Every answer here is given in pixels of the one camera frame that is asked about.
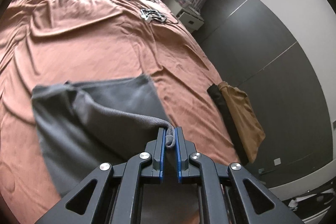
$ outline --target folded brown garment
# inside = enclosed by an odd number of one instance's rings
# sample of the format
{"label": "folded brown garment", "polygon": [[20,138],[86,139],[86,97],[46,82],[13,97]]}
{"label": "folded brown garment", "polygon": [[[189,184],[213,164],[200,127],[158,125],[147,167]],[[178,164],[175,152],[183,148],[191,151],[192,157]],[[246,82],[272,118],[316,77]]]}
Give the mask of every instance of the folded brown garment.
{"label": "folded brown garment", "polygon": [[259,145],[265,138],[263,128],[244,91],[230,86],[227,82],[221,82],[218,88],[230,110],[249,162],[252,163],[257,157]]}

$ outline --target black cloth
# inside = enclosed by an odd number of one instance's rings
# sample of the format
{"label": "black cloth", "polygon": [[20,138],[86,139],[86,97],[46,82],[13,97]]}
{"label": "black cloth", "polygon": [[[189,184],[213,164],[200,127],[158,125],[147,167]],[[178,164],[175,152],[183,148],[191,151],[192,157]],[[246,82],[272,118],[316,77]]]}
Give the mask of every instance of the black cloth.
{"label": "black cloth", "polygon": [[146,75],[37,86],[32,106],[42,155],[61,196],[99,164],[120,164],[143,152],[159,127],[167,135],[174,131]]}
{"label": "black cloth", "polygon": [[217,85],[213,84],[207,89],[208,94],[210,95],[211,99],[214,101],[215,105],[217,106],[219,112],[222,115],[224,124],[226,126],[227,132],[231,138],[233,146],[237,152],[237,155],[240,159],[242,165],[248,164],[249,160],[247,158],[247,154],[243,147],[242,141],[239,137],[237,128],[235,123],[232,119],[231,113],[229,108],[227,107],[226,101],[217,87]]}

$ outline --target brown cloth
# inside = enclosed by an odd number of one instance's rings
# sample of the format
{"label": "brown cloth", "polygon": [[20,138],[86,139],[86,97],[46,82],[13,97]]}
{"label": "brown cloth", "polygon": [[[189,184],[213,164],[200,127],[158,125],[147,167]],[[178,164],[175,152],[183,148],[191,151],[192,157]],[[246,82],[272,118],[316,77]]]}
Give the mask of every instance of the brown cloth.
{"label": "brown cloth", "polygon": [[[140,7],[168,16],[142,20]],[[207,88],[221,78],[160,1],[13,0],[0,20],[0,192],[21,224],[60,197],[41,155],[36,85],[151,77],[173,126],[214,161],[238,157]]]}
{"label": "brown cloth", "polygon": [[227,82],[218,84],[218,88],[230,110],[249,162],[252,163],[257,157],[259,145],[265,139],[263,128],[244,91],[230,86]]}

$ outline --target triangular cutout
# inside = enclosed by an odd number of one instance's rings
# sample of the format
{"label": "triangular cutout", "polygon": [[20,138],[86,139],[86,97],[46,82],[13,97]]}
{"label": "triangular cutout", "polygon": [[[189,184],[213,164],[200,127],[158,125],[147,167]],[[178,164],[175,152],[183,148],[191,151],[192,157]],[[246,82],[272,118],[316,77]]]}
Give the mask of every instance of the triangular cutout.
{"label": "triangular cutout", "polygon": [[97,185],[97,180],[91,180],[77,195],[75,195],[65,207],[79,215],[85,214],[86,208]]}
{"label": "triangular cutout", "polygon": [[249,179],[244,179],[243,183],[257,215],[274,209],[273,202],[271,202]]}

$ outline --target gray cloth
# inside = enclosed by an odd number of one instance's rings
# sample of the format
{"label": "gray cloth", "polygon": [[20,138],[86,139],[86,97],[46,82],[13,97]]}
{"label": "gray cloth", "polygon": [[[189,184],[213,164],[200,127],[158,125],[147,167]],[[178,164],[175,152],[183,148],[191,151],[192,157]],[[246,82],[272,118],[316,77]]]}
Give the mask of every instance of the gray cloth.
{"label": "gray cloth", "polygon": [[151,79],[136,78],[37,86],[32,106],[42,155],[61,196],[102,162],[126,162],[167,129],[166,147],[175,145]]}

